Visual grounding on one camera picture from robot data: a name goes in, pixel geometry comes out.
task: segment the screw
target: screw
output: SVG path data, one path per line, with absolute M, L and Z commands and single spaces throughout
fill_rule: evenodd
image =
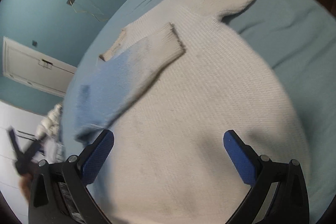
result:
M 39 161 L 39 167 L 45 165 L 46 163 L 47 163 L 46 160 L 40 160 L 40 161 Z
M 262 161 L 269 161 L 269 156 L 267 155 L 261 155 L 260 158 Z
M 292 160 L 292 163 L 293 163 L 293 165 L 295 165 L 295 166 L 298 166 L 300 163 L 299 163 L 299 161 L 298 160 Z
M 75 162 L 77 160 L 77 156 L 76 155 L 72 155 L 68 158 L 69 162 Z

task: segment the blue gripper pad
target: blue gripper pad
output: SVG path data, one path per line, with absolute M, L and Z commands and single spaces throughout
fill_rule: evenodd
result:
M 243 147 L 241 147 L 245 144 L 242 140 L 240 140 L 241 144 L 239 144 L 233 136 L 235 132 L 231 133 L 232 131 L 229 130 L 224 133 L 224 147 L 243 182 L 252 187 L 256 182 L 256 168 L 245 154 Z
M 93 150 L 88 160 L 82 168 L 82 183 L 88 185 L 94 182 L 107 156 L 109 155 L 114 144 L 114 136 L 109 131 L 97 147 Z

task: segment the black clamp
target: black clamp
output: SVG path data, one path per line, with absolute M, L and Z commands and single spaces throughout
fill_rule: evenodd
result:
M 23 153 L 21 152 L 15 137 L 15 132 L 13 128 L 7 130 L 9 139 L 12 143 L 14 152 L 16 154 L 16 161 L 14 163 L 16 171 L 20 175 L 24 174 L 31 174 L 37 172 L 38 165 L 32 161 L 32 158 L 35 154 L 41 149 L 42 142 L 44 141 L 45 137 L 47 136 L 44 134 L 41 139 L 36 139 L 32 142 L 32 144 L 28 147 L 28 149 Z
M 15 137 L 12 136 L 11 140 L 16 143 Z M 285 164 L 273 162 L 266 155 L 258 156 L 233 130 L 224 134 L 223 142 L 243 182 L 251 185 L 250 191 L 226 224 L 252 224 L 273 182 L 278 182 L 275 194 L 265 217 L 258 224 L 309 223 L 308 195 L 297 160 Z M 40 161 L 31 187 L 29 223 L 111 224 L 86 186 L 95 180 L 113 144 L 113 133 L 103 130 L 79 156 L 72 155 L 65 162 L 55 164 Z M 29 166 L 23 154 L 17 155 L 21 165 Z M 64 189 L 70 194 L 80 220 L 71 212 Z

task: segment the wire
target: wire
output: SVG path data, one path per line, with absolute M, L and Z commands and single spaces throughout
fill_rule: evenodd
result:
M 98 9 L 98 11 L 99 11 L 102 15 L 104 15 L 104 14 L 101 12 L 101 10 L 100 10 L 97 6 L 95 6 L 95 3 L 94 3 L 92 0 L 88 0 L 88 1 L 91 2 L 92 6 L 95 7 L 96 9 Z
M 96 17 L 93 13 L 90 13 L 89 11 L 85 11 L 85 10 L 79 10 L 79 11 L 77 11 L 77 10 L 75 9 L 75 7 L 72 5 L 72 2 L 71 2 L 71 1 L 70 1 L 70 4 L 71 4 L 72 8 L 74 9 L 74 11 L 75 11 L 76 13 L 88 13 L 88 14 L 94 16 L 94 17 L 96 18 L 96 20 L 98 20 L 99 22 L 104 22 L 104 21 L 109 20 L 109 18 L 105 18 L 105 19 L 99 20 L 98 17 Z

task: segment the white floor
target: white floor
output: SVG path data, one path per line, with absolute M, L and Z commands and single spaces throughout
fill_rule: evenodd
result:
M 43 117 L 0 101 L 0 191 L 8 205 L 22 224 L 28 224 L 28 203 L 18 188 L 19 175 L 13 161 L 15 154 L 6 129 L 12 126 L 29 134 L 34 134 Z M 30 144 L 30 140 L 17 138 L 22 149 Z

